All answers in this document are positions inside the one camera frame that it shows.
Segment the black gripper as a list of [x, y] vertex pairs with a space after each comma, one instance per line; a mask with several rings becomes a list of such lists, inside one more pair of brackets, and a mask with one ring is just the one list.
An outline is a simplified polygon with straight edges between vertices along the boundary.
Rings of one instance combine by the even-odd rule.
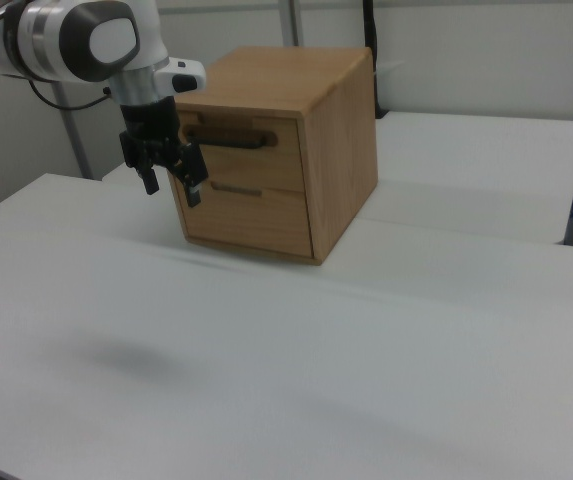
[[175, 98], [165, 97], [146, 105], [121, 105], [125, 130], [120, 144], [125, 164], [136, 168], [148, 195], [159, 191], [154, 168], [166, 167], [180, 182], [189, 208], [201, 203], [201, 184], [208, 170], [199, 144], [181, 144]]

